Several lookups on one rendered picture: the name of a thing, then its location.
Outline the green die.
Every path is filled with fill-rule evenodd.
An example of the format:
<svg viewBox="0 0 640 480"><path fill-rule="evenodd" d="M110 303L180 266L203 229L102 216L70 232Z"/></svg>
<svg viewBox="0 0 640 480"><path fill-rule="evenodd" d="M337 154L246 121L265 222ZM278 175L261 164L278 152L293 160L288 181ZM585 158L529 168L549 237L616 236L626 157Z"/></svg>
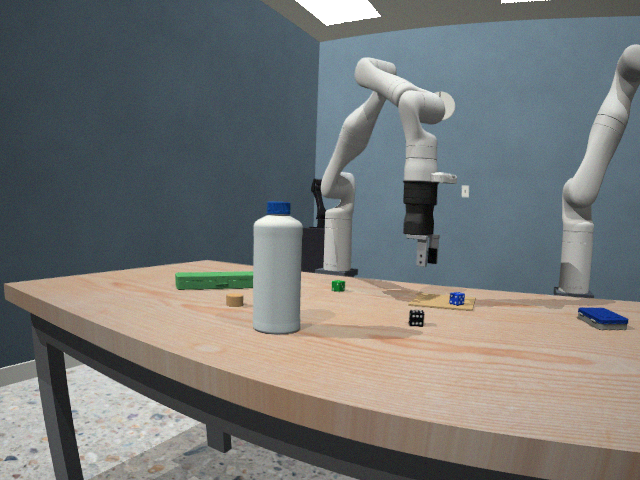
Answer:
<svg viewBox="0 0 640 480"><path fill-rule="evenodd" d="M341 280L332 281L332 291L336 291L336 292L345 291L345 281L341 281Z"/></svg>

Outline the blue die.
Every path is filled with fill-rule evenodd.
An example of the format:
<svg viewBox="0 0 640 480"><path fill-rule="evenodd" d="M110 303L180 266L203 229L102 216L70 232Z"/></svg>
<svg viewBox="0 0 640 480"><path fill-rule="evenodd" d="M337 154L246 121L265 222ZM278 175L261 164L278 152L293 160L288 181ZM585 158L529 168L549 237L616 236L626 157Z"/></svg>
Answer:
<svg viewBox="0 0 640 480"><path fill-rule="evenodd" d="M449 304L452 305L463 305L465 299L465 294L460 292L450 293L450 301Z"/></svg>

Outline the small tan cylinder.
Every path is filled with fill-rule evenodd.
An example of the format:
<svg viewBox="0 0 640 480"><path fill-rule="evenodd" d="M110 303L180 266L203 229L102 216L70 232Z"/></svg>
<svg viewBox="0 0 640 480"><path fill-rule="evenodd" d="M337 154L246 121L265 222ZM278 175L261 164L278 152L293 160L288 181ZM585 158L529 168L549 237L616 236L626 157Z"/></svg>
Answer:
<svg viewBox="0 0 640 480"><path fill-rule="evenodd" d="M226 305L229 307L243 306L243 294L230 293L226 295Z"/></svg>

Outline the tan square mat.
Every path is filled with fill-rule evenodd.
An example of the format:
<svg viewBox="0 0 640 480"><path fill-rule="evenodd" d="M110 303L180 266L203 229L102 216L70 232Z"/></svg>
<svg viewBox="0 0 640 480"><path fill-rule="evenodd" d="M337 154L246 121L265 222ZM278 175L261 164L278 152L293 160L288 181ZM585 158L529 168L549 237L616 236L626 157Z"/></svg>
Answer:
<svg viewBox="0 0 640 480"><path fill-rule="evenodd" d="M476 297L465 297L463 305L449 304L450 295L420 293L408 306L472 311Z"/></svg>

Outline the white plastic bottle with blue cap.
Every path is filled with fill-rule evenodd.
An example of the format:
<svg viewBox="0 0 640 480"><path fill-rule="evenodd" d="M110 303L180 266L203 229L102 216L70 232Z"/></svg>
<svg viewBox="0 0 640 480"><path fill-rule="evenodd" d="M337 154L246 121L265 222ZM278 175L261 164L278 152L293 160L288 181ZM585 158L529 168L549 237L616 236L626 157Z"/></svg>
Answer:
<svg viewBox="0 0 640 480"><path fill-rule="evenodd" d="M267 334L300 329L303 225L290 202L267 202L254 223L253 328Z"/></svg>

